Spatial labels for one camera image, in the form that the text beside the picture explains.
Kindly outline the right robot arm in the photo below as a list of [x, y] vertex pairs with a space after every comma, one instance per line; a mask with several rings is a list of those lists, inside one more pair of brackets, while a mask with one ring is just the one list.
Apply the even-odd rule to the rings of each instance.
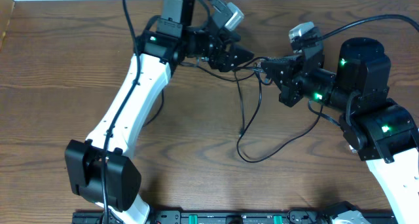
[[418, 222], [418, 127], [413, 116], [388, 97], [392, 66], [384, 46], [356, 37], [343, 42], [336, 72], [323, 68], [322, 45], [261, 63], [280, 89], [279, 101], [293, 107], [308, 98], [341, 111], [344, 139], [367, 163], [398, 223]]

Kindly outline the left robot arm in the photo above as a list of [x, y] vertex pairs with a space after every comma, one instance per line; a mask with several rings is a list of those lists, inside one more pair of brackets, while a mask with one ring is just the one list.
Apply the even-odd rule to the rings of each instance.
[[126, 78], [98, 125], [84, 141], [71, 140], [65, 162], [71, 190], [103, 206], [100, 223], [146, 222], [150, 207], [139, 195], [141, 174], [132, 162], [151, 108], [185, 58], [228, 72], [250, 61], [236, 27], [243, 12], [223, 0], [163, 0], [162, 13], [134, 35]]

